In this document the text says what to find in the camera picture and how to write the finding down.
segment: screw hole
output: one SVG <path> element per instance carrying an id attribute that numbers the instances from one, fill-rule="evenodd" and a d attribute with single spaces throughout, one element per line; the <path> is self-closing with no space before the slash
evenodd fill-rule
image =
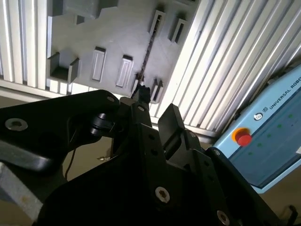
<path id="1" fill-rule="evenodd" d="M 107 99 L 108 99 L 109 101 L 111 101 L 111 102 L 114 102 L 114 101 L 115 101 L 114 98 L 112 98 L 112 97 L 107 97 Z"/>
<path id="2" fill-rule="evenodd" d="M 141 106 L 138 106 L 138 109 L 139 109 L 140 111 L 143 111 L 143 112 L 145 111 L 144 108 L 141 107 Z"/>
<path id="3" fill-rule="evenodd" d="M 12 121 L 12 122 L 11 122 L 11 125 L 12 125 L 12 126 L 21 127 L 21 126 L 22 126 L 22 123 L 19 122 L 19 121 Z"/>
<path id="4" fill-rule="evenodd" d="M 158 155 L 158 152 L 156 151 L 156 150 L 154 150 L 154 149 L 151 149 L 151 151 L 150 151 L 154 156 L 157 156 Z"/>
<path id="5" fill-rule="evenodd" d="M 214 179 L 212 176 L 208 176 L 209 180 L 211 180 L 212 182 L 214 182 Z"/>
<path id="6" fill-rule="evenodd" d="M 184 168 L 185 168 L 186 170 L 188 170 L 188 171 L 191 171 L 191 168 L 190 168 L 190 165 L 189 165 L 189 164 L 186 164 L 186 165 L 184 166 Z"/>

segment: rectangular socket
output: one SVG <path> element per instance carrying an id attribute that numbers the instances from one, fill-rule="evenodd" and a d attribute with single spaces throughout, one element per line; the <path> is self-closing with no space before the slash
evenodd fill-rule
<path id="1" fill-rule="evenodd" d="M 60 66 L 60 53 L 53 54 L 46 61 L 46 75 L 48 79 L 60 82 L 72 83 L 77 75 L 79 69 L 79 59 L 76 58 L 69 65 L 68 69 Z"/>
<path id="2" fill-rule="evenodd" d="M 177 19 L 176 26 L 174 27 L 174 32 L 171 35 L 170 41 L 179 43 L 182 31 L 184 29 L 185 24 L 187 23 L 186 20 L 183 19 Z"/>
<path id="3" fill-rule="evenodd" d="M 152 103 L 157 103 L 160 100 L 162 92 L 163 92 L 163 82 L 162 82 L 162 80 L 160 80 L 158 82 L 158 80 L 155 79 L 154 83 L 151 87 L 151 90 L 150 90 L 150 94 L 151 94 L 150 100 L 151 100 L 151 102 Z"/>
<path id="4" fill-rule="evenodd" d="M 92 79 L 101 82 L 105 61 L 105 49 L 96 47 L 93 53 Z"/>
<path id="5" fill-rule="evenodd" d="M 117 78 L 116 86 L 118 87 L 124 87 L 126 81 L 128 81 L 132 69 L 133 69 L 133 59 L 130 56 L 123 56 L 121 67 L 119 70 L 119 76 Z"/>
<path id="6" fill-rule="evenodd" d="M 156 33 L 156 35 L 160 34 L 165 20 L 165 15 L 166 15 L 165 12 L 156 10 L 155 16 L 152 20 L 151 27 L 150 27 L 151 35 L 153 35 L 154 32 Z"/>

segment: emergency stop button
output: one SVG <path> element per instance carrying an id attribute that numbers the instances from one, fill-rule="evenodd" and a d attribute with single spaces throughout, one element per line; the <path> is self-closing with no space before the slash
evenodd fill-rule
<path id="1" fill-rule="evenodd" d="M 251 140 L 252 137 L 246 130 L 240 131 L 235 135 L 235 141 L 240 146 L 247 146 L 249 143 L 251 143 Z"/>
<path id="2" fill-rule="evenodd" d="M 232 139 L 239 146 L 247 146 L 252 141 L 252 136 L 250 135 L 250 130 L 247 128 L 238 128 L 232 133 Z"/>

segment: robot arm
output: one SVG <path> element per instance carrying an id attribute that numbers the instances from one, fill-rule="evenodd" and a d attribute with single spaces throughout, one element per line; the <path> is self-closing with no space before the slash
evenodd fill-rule
<path id="1" fill-rule="evenodd" d="M 152 128 L 145 89 L 120 101 L 98 90 L 0 109 L 1 178 L 15 179 L 0 188 L 15 202 L 27 188 L 20 206 L 35 225 L 282 225 L 221 151 L 201 148 L 175 105 Z M 113 138 L 111 160 L 64 181 L 66 154 L 102 136 Z"/>

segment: slot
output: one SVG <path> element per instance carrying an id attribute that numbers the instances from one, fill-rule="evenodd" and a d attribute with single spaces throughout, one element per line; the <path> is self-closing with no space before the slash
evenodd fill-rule
<path id="1" fill-rule="evenodd" d="M 133 59 L 130 56 L 123 56 L 121 67 L 119 70 L 119 76 L 116 82 L 116 86 L 123 88 L 125 82 L 128 81 L 128 78 L 131 75 L 133 69 Z"/>
<path id="2" fill-rule="evenodd" d="M 181 34 L 183 32 L 183 29 L 184 29 L 184 26 L 185 24 L 187 23 L 186 20 L 183 20 L 183 19 L 177 19 L 177 22 L 176 22 L 176 26 L 175 26 L 175 29 L 174 31 L 172 32 L 172 37 L 171 37 L 171 42 L 175 42 L 175 43 L 179 43 L 179 40 L 180 40 L 180 37 L 181 37 Z"/>
<path id="3" fill-rule="evenodd" d="M 105 62 L 105 49 L 96 47 L 93 53 L 92 79 L 101 82 Z"/>
<path id="4" fill-rule="evenodd" d="M 158 82 L 157 79 L 154 80 L 154 83 L 151 87 L 151 102 L 157 103 L 160 100 L 160 97 L 162 96 L 163 93 L 163 82 L 160 80 Z"/>
<path id="5" fill-rule="evenodd" d="M 74 15 L 74 24 L 75 25 L 82 24 L 83 22 L 85 22 L 85 18 L 83 16 Z"/>
<path id="6" fill-rule="evenodd" d="M 152 35 L 152 37 L 155 37 L 156 35 L 160 34 L 165 20 L 165 15 L 166 13 L 156 10 L 155 16 L 150 27 L 150 34 Z"/>

